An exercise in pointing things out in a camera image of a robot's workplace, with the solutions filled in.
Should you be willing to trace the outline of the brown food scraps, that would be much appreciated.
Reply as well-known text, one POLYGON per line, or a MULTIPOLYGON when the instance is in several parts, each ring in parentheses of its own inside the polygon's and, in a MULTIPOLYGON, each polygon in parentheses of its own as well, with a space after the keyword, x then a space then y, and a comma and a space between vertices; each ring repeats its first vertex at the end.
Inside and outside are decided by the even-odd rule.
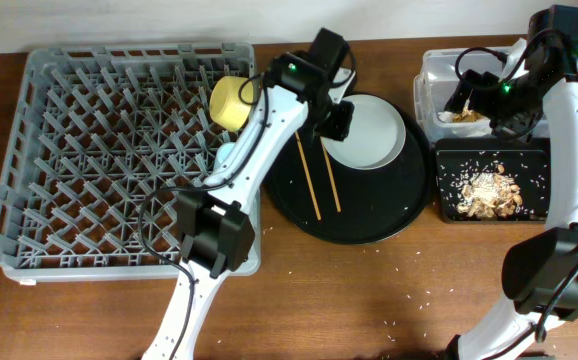
POLYGON ((492 169, 462 175, 458 190, 455 208, 469 218, 505 219, 523 206, 520 186, 501 163, 494 163, 492 169))

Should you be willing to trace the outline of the white paper tissue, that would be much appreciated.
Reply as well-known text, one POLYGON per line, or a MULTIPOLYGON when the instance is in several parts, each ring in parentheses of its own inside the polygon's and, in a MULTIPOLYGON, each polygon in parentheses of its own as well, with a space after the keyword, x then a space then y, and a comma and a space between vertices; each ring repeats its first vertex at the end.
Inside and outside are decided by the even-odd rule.
POLYGON ((452 123, 454 114, 456 113, 447 111, 438 113, 441 138, 485 137, 491 134, 487 117, 473 123, 452 123))

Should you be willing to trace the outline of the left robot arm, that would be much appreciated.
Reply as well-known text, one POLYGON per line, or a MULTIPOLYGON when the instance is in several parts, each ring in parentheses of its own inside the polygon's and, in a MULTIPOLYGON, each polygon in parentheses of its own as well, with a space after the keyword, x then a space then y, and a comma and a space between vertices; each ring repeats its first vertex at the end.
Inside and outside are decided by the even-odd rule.
POLYGON ((209 100, 213 122, 237 132, 226 158, 198 187, 167 186, 176 197, 180 260, 175 290, 146 359, 190 359, 223 282, 248 259, 256 231, 250 213, 267 172, 302 127, 316 136, 348 136, 354 81, 348 42, 326 28, 305 51, 274 58, 249 78, 224 76, 209 100))

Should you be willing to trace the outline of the light blue plastic cup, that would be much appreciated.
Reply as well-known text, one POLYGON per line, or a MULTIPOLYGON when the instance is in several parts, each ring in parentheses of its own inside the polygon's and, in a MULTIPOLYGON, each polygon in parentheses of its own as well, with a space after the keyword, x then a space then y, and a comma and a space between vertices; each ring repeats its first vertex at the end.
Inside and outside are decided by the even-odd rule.
POLYGON ((217 172, 220 169, 220 167, 224 164, 226 158, 229 156, 229 154, 231 153, 234 146, 235 146, 234 142, 228 142, 228 143, 222 144, 218 148, 216 155, 215 155, 215 161, 214 161, 214 166, 213 166, 214 172, 217 172))

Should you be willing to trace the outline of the brown snack wrapper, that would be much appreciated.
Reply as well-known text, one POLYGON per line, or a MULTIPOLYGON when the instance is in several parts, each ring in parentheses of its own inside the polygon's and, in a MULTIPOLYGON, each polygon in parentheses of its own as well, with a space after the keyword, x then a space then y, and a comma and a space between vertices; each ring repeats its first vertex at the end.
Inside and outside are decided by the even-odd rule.
POLYGON ((462 109, 461 113, 456 113, 451 118, 452 123, 473 123, 484 119, 484 116, 469 108, 469 104, 466 103, 462 109))

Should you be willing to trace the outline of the yellow bowl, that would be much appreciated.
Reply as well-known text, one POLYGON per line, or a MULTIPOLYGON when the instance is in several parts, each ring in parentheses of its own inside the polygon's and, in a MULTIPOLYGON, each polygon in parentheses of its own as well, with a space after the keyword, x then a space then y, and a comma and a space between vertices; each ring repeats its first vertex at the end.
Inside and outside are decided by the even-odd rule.
POLYGON ((236 132, 248 120, 254 88, 248 78, 224 76, 215 85, 210 101, 211 119, 229 132, 236 132))

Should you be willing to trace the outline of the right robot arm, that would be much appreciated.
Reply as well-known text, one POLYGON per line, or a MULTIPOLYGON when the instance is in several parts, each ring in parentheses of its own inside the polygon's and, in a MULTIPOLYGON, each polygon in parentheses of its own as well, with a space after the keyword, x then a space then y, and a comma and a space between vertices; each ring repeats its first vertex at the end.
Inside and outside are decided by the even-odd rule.
POLYGON ((448 359, 515 359, 578 319, 578 7, 535 13, 522 53, 503 63, 501 76, 459 72, 446 109, 470 105, 501 139, 525 136, 546 121, 549 210, 544 231, 507 252, 499 300, 472 330, 452 339, 448 359))

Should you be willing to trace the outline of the grey round plate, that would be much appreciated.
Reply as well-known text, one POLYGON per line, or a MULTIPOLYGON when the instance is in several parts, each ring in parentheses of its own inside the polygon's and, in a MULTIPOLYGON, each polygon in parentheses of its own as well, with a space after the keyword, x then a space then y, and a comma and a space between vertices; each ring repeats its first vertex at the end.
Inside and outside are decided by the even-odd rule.
POLYGON ((406 142, 406 127, 398 110, 373 95, 355 94, 344 100, 354 105, 349 134, 343 141, 323 138, 328 154, 338 163, 362 171, 395 160, 406 142))

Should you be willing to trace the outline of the wooden chopstick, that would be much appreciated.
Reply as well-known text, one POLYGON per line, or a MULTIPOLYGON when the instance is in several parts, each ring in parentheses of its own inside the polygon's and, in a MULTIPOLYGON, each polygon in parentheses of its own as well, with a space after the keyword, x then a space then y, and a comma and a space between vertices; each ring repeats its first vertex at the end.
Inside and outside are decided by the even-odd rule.
POLYGON ((314 212, 315 212, 315 216, 316 216, 316 219, 317 219, 318 221, 321 221, 321 220, 322 220, 322 217, 321 217, 321 212, 320 212, 318 200, 317 200, 317 197, 316 197, 316 195, 315 195, 315 191, 314 191, 313 183, 312 183, 312 179, 311 179, 311 174, 310 174, 310 171, 309 171, 307 159, 306 159, 306 157, 305 157, 303 145, 302 145, 301 138, 300 138, 300 135, 299 135, 298 131, 296 131, 296 132, 294 133, 294 137, 295 137, 296 142, 297 142, 297 148, 298 148, 299 156, 300 156, 300 159, 301 159, 301 163, 302 163, 303 171, 304 171, 304 174, 305 174, 305 178, 306 178, 306 181, 307 181, 307 186, 308 186, 309 194, 310 194, 310 197, 311 197, 311 201, 312 201, 313 209, 314 209, 314 212))
POLYGON ((338 196, 335 177, 334 177, 333 170, 332 170, 331 163, 330 163, 329 154, 328 154, 328 151, 325 147, 324 142, 322 141, 322 138, 320 140, 321 140, 320 143, 321 143, 321 148, 322 148, 323 157, 324 157, 324 161, 325 161, 325 166, 326 166, 328 177, 329 177, 330 187, 332 190, 332 196, 333 196, 335 207, 336 207, 336 212, 340 213, 342 211, 342 209, 341 209, 341 204, 340 204, 340 200, 339 200, 339 196, 338 196))

